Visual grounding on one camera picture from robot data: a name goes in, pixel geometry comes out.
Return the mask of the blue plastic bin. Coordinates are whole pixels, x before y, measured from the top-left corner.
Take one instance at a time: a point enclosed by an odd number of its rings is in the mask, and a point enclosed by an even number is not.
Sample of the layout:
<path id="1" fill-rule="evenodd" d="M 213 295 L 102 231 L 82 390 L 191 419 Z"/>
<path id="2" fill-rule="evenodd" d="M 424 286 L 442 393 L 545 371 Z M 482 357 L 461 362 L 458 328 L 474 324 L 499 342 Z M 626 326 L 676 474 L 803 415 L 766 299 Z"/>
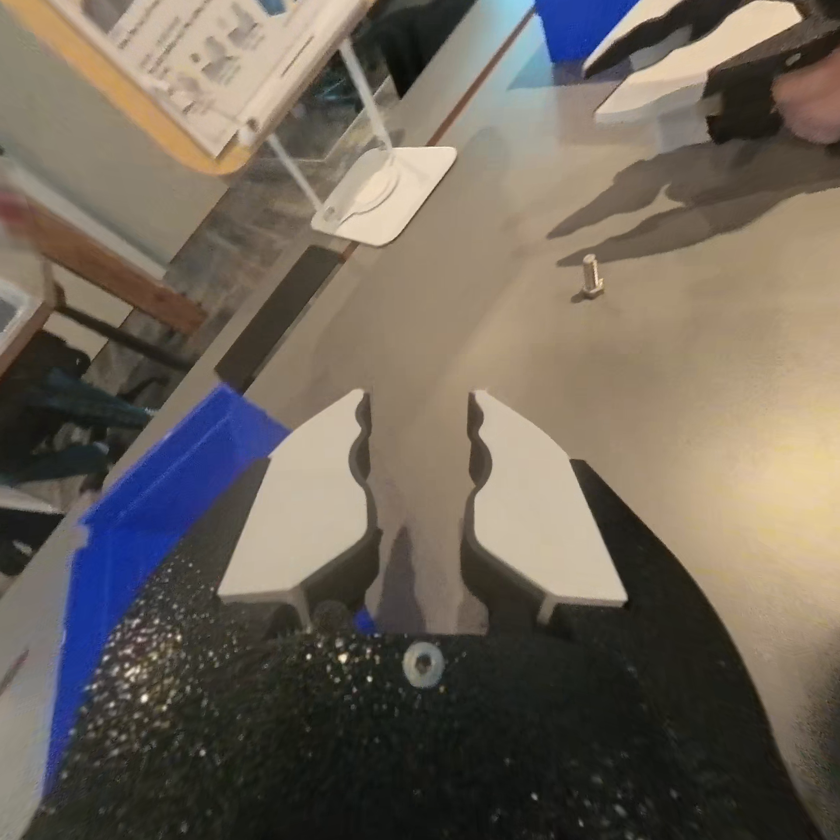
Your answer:
<path id="1" fill-rule="evenodd" d="M 635 1 L 534 1 L 552 64 L 587 58 L 633 5 Z"/>
<path id="2" fill-rule="evenodd" d="M 85 543 L 70 562 L 57 656 L 44 791 L 78 719 L 104 645 L 164 558 L 253 464 L 294 430 L 217 385 L 83 516 Z"/>

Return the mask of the black chair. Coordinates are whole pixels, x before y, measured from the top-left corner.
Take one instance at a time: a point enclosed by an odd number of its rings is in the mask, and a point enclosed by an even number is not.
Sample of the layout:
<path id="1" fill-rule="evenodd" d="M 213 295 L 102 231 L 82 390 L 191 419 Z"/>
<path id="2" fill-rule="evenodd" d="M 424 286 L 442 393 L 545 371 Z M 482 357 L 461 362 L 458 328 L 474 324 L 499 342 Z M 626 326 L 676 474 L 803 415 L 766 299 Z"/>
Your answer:
<path id="1" fill-rule="evenodd" d="M 475 1 L 377 1 L 370 34 L 403 99 Z"/>

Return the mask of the printed instruction sheet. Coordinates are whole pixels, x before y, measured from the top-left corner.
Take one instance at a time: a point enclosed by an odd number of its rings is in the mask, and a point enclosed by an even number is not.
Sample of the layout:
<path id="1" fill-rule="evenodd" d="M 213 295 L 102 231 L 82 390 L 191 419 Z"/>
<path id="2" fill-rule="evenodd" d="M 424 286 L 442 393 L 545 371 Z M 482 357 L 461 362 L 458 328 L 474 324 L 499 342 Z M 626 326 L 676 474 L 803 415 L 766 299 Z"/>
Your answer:
<path id="1" fill-rule="evenodd" d="M 248 122 L 291 102 L 331 43 L 364 15 L 351 1 L 53 1 L 119 71 L 217 158 Z"/>

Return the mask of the clear plastic box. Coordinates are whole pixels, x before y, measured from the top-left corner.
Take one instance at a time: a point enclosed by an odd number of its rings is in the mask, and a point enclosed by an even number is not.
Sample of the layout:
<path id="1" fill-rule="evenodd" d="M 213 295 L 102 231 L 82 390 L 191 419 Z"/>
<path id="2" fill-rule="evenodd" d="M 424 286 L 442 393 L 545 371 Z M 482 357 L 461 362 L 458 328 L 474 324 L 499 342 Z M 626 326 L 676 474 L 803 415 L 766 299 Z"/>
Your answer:
<path id="1" fill-rule="evenodd" d="M 261 150 L 278 159 L 277 166 L 287 175 L 287 164 L 293 164 L 309 192 L 325 204 L 362 153 L 380 145 L 367 111 L 311 103 L 289 112 L 266 136 Z"/>

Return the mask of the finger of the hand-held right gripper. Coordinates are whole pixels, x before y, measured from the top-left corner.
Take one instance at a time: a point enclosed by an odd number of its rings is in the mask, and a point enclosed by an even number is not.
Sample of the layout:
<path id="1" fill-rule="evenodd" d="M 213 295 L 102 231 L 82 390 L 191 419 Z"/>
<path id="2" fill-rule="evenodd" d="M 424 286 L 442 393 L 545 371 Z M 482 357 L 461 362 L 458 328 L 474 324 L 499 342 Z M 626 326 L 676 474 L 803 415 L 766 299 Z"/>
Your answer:
<path id="1" fill-rule="evenodd" d="M 634 70 L 658 63 L 672 51 L 706 37 L 740 1 L 639 1 L 586 58 L 593 77 L 629 61 Z"/>
<path id="2" fill-rule="evenodd" d="M 697 117 L 714 67 L 802 20 L 789 2 L 747 2 L 699 38 L 691 38 L 688 25 L 678 28 L 659 44 L 641 48 L 641 66 L 631 59 L 633 71 L 595 110 L 595 123 L 652 123 L 683 112 Z"/>

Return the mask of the white document stand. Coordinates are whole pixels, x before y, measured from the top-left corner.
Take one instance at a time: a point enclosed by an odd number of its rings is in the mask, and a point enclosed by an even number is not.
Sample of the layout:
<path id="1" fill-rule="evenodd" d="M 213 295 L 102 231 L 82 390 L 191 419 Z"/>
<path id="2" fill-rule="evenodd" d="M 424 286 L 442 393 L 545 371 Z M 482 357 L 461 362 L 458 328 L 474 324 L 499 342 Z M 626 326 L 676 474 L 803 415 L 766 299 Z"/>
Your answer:
<path id="1" fill-rule="evenodd" d="M 364 152 L 334 187 L 319 199 L 280 140 L 266 142 L 313 208 L 311 229 L 357 245 L 380 248 L 403 232 L 457 159 L 452 146 L 395 146 L 350 38 L 339 47 L 343 63 L 360 95 L 377 146 Z"/>

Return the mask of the wooden clipboard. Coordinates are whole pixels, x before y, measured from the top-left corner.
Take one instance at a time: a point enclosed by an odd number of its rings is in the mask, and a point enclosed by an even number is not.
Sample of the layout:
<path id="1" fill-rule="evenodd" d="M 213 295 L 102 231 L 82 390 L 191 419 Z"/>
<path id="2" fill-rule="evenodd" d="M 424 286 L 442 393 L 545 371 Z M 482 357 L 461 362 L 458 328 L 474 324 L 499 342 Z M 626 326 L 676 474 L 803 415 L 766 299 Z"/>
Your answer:
<path id="1" fill-rule="evenodd" d="M 51 3 L 2 1 L 2 7 L 180 165 L 198 174 L 223 178 L 242 170 L 255 156 L 256 146 L 238 141 L 232 141 L 218 157 L 207 154 L 150 93 L 126 76 Z"/>

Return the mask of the black table edge pad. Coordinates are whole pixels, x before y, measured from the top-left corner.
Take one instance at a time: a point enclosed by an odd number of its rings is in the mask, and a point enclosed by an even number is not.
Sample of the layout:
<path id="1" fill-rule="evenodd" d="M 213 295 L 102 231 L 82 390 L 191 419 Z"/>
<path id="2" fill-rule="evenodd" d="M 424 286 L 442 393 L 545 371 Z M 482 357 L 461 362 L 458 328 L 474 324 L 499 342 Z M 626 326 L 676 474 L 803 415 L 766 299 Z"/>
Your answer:
<path id="1" fill-rule="evenodd" d="M 308 247 L 217 362 L 218 380 L 245 394 L 342 263 L 339 253 L 330 248 Z"/>

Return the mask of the wooden table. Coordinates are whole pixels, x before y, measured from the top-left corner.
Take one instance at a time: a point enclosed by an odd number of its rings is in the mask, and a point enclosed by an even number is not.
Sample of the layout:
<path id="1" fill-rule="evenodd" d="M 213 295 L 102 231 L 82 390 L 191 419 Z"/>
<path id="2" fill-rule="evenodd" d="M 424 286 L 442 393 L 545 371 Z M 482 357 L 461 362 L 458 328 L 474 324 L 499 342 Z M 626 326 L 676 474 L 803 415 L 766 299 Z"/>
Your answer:
<path id="1" fill-rule="evenodd" d="M 55 276 L 59 267 L 181 335 L 203 325 L 193 301 L 161 285 L 21 189 L 18 169 L 2 154 L 2 374 L 55 313 L 173 371 L 193 362 L 73 308 Z"/>

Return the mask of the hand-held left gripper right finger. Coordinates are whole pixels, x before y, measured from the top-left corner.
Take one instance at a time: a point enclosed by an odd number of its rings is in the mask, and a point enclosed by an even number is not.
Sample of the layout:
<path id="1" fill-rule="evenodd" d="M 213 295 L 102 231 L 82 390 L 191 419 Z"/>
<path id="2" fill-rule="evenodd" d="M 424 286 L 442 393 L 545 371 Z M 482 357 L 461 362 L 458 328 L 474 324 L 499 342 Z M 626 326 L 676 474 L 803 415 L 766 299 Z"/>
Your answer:
<path id="1" fill-rule="evenodd" d="M 462 574 L 488 613 L 548 625 L 558 606 L 624 608 L 627 590 L 565 450 L 484 390 L 469 394 L 467 435 Z"/>

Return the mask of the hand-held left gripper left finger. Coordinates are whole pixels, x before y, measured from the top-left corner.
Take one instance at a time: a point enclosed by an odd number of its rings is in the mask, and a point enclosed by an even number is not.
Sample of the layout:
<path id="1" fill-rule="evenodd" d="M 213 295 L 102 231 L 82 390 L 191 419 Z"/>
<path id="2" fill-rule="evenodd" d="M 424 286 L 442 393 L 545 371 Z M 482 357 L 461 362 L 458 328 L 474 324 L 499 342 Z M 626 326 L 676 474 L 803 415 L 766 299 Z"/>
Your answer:
<path id="1" fill-rule="evenodd" d="M 217 588 L 228 604 L 285 604 L 304 625 L 323 603 L 352 618 L 380 570 L 369 485 L 370 394 L 348 392 L 291 432 L 268 467 Z"/>

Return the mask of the person's right hand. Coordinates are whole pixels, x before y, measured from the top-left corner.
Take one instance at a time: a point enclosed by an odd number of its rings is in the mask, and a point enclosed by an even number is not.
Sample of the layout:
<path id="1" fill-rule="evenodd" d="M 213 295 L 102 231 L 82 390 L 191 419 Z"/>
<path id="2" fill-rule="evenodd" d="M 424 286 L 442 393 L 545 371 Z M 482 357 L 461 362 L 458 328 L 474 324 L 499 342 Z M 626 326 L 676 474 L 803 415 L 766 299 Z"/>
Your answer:
<path id="1" fill-rule="evenodd" d="M 784 126 L 823 146 L 839 141 L 839 48 L 816 63 L 778 77 L 773 100 Z"/>

